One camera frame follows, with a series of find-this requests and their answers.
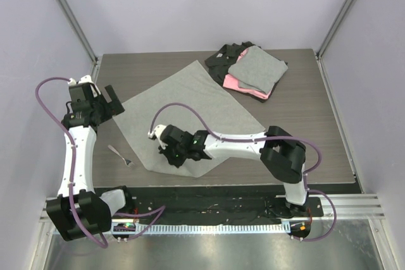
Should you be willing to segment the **grey cloth napkin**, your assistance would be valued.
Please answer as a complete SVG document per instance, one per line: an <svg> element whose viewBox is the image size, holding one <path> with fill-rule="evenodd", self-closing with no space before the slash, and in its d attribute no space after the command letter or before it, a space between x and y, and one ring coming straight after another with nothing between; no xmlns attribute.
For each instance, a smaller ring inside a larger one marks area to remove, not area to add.
<svg viewBox="0 0 405 270"><path fill-rule="evenodd" d="M114 118L120 131L148 171L199 178L224 162L224 159L187 160L180 168L168 164L158 152L158 142L147 133L151 125L174 125L194 133L209 128L224 134L252 134L264 127L223 90L195 61L123 103L124 113Z"/></svg>

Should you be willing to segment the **silver metal fork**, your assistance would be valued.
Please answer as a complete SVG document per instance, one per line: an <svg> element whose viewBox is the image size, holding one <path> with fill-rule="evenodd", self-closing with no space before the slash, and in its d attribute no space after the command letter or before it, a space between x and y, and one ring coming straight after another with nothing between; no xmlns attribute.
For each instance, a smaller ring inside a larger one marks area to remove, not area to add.
<svg viewBox="0 0 405 270"><path fill-rule="evenodd" d="M135 168L135 164L131 160L127 159L122 154L120 154L112 145L108 145L108 149L111 152L115 153L120 159L122 159L123 162L126 164L126 166L130 168Z"/></svg>

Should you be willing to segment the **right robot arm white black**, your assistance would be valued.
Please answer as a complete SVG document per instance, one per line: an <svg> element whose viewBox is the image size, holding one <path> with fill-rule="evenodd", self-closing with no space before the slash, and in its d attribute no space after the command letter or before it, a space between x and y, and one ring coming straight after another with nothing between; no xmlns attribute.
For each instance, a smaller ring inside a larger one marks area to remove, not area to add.
<svg viewBox="0 0 405 270"><path fill-rule="evenodd" d="M207 130L191 134L173 125L157 125L149 134L150 139L159 142L159 153L177 168L188 159L232 157L260 161L274 178L283 183L285 202L270 209L274 215L284 218L300 216L309 207L303 180L306 146L290 140L290 136L277 126L257 134L229 135Z"/></svg>

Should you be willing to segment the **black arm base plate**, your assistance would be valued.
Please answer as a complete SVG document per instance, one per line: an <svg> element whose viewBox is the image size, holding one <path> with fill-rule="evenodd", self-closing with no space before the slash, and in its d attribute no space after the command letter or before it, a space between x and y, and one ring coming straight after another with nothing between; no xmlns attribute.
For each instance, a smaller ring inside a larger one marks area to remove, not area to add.
<svg viewBox="0 0 405 270"><path fill-rule="evenodd" d="M304 206L294 207L286 202L280 185L129 187L126 194L132 201L120 212L145 214L164 206L158 224L273 224L324 215L318 197L308 197Z"/></svg>

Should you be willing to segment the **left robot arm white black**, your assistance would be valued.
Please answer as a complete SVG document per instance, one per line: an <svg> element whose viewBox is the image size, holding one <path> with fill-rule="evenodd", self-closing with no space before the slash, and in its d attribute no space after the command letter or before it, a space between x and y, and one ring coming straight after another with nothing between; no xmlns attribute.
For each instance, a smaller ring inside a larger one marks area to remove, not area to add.
<svg viewBox="0 0 405 270"><path fill-rule="evenodd" d="M108 85L105 90L110 101L93 83L70 86L67 113L59 121L66 142L65 168L58 194L47 202L46 212L67 242L107 232L115 214L127 219L135 210L126 186L102 195L94 191L92 161L97 129L124 112L114 88Z"/></svg>

